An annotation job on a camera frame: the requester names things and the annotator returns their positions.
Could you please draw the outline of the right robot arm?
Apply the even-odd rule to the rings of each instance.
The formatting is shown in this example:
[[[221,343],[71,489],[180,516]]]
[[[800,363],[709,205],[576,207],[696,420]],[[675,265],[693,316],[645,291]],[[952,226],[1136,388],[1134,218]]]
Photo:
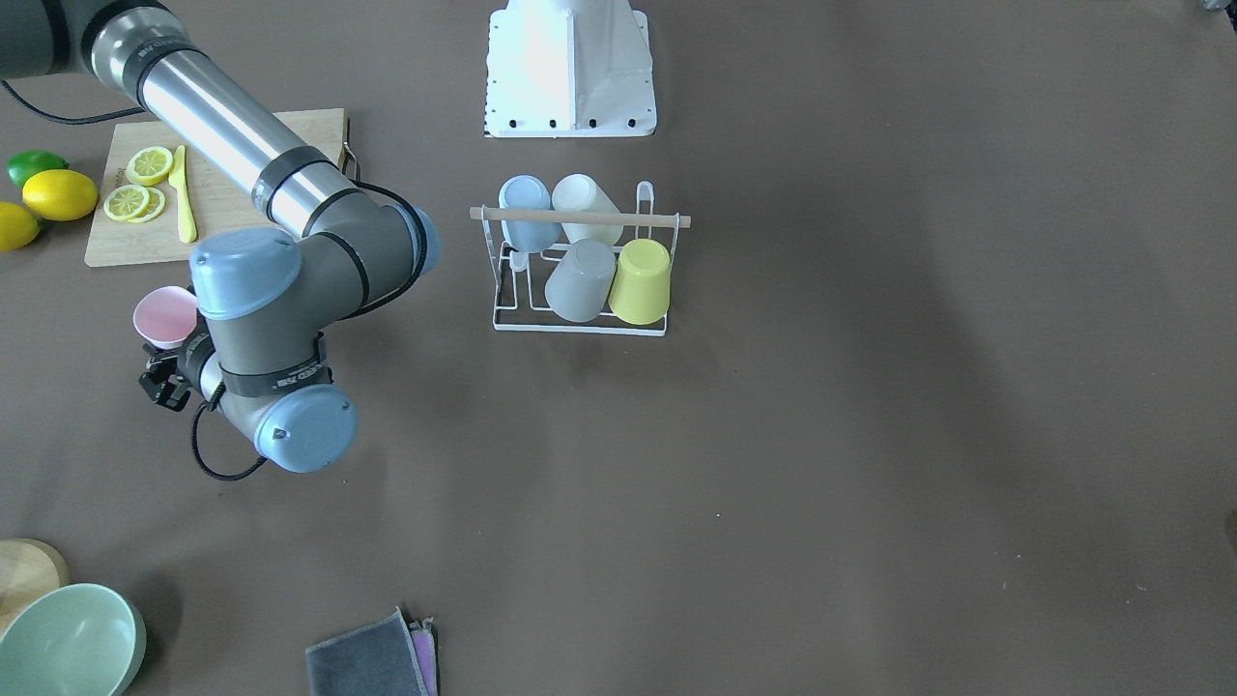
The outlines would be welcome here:
[[[247,199],[251,216],[187,251],[193,330],[153,351],[151,396],[203,397],[261,464],[323,470],[357,436],[324,331],[411,291],[439,242],[419,206],[345,176],[245,91],[160,1],[5,1],[7,80],[85,73],[150,112]]]

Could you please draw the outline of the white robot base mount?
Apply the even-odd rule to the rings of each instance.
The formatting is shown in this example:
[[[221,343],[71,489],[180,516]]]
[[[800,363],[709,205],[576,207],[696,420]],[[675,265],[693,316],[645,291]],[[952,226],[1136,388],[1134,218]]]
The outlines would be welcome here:
[[[489,16],[482,135],[656,134],[646,14],[627,1],[508,1]]]

